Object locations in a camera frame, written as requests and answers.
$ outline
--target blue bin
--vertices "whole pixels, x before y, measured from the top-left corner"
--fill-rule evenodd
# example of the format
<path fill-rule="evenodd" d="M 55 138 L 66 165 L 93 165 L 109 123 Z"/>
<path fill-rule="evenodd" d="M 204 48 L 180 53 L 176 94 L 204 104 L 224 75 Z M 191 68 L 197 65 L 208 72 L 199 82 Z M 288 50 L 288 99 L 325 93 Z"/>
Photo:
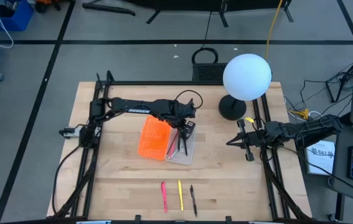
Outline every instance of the blue bin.
<path fill-rule="evenodd" d="M 8 31 L 22 31 L 27 28 L 29 21 L 31 20 L 33 8 L 28 4 L 27 0 L 21 0 L 17 10 L 15 11 L 12 18 L 1 17 L 3 25 Z"/>

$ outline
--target lamp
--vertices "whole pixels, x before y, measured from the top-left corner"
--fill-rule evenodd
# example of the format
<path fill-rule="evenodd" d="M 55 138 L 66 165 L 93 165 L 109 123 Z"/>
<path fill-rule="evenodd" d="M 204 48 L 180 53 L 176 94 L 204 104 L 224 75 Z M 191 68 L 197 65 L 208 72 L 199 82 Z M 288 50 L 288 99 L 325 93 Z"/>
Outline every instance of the lamp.
<path fill-rule="evenodd" d="M 228 120 L 238 120 L 247 110 L 244 101 L 263 95 L 270 82 L 271 70 L 265 59 L 254 54 L 233 58 L 224 71 L 224 86 L 229 95 L 220 100 L 219 113 Z"/>

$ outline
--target wooden table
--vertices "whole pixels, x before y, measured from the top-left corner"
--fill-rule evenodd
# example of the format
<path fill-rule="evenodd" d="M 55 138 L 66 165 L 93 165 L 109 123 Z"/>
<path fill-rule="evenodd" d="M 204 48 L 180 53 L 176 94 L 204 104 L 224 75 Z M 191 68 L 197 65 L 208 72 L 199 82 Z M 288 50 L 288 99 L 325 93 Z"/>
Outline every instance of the wooden table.
<path fill-rule="evenodd" d="M 71 115 L 70 126 L 86 123 L 94 82 L 81 82 Z M 228 121 L 218 112 L 218 103 L 227 94 L 223 86 L 124 86 L 110 87 L 109 97 L 153 101 L 174 99 L 182 90 L 199 92 L 204 104 L 196 112 L 197 135 L 192 164 L 144 159 L 138 155 L 140 133 L 146 120 L 143 114 L 124 114 L 103 125 L 89 219 L 133 220 L 271 220 L 263 165 L 258 149 L 252 148 L 255 161 L 245 159 L 245 150 L 226 146 L 240 131 L 235 121 Z M 272 83 L 266 93 L 272 120 L 288 122 L 280 83 Z M 187 103 L 193 93 L 178 100 Z M 260 99 L 261 117 L 264 118 Z M 254 118 L 253 105 L 247 102 L 245 116 Z M 253 131 L 251 125 L 247 131 Z M 78 145 L 78 139 L 65 140 L 62 158 Z M 294 149 L 293 141 L 286 144 Z M 290 151 L 278 151 L 287 192 L 311 216 L 308 196 L 298 157 Z M 57 181 L 56 207 L 68 199 L 75 188 L 82 150 L 66 160 Z M 184 211 L 180 209 L 177 179 L 181 179 Z M 161 182 L 166 182 L 168 213 L 164 213 Z M 190 185 L 194 186 L 198 217 L 194 216 Z M 278 215 L 282 217 L 280 197 L 275 190 Z M 83 205 L 85 193 L 81 195 Z M 49 205 L 48 215 L 52 214 Z"/>

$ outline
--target white paper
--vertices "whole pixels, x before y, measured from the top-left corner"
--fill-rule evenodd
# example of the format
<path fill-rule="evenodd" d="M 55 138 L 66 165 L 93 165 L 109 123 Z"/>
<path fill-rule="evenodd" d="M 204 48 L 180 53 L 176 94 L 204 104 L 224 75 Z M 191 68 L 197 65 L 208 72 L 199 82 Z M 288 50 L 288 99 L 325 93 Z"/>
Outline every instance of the white paper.
<path fill-rule="evenodd" d="M 306 148 L 305 154 L 306 154 L 306 159 L 310 163 L 316 166 L 319 166 L 325 169 L 326 171 L 332 173 L 332 165 L 334 163 L 335 151 L 336 151 L 336 147 L 333 142 L 319 141 L 318 143 Z M 324 171 L 314 166 L 311 166 L 309 164 L 308 164 L 308 173 L 328 175 Z"/>

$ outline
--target orange basket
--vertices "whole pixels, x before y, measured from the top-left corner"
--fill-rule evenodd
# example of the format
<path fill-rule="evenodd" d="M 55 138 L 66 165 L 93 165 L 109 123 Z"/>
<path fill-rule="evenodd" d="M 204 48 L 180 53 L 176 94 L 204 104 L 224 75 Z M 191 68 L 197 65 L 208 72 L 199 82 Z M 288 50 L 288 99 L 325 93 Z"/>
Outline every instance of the orange basket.
<path fill-rule="evenodd" d="M 148 116 L 140 135 L 139 155 L 149 159 L 164 160 L 170 133 L 169 124 Z"/>

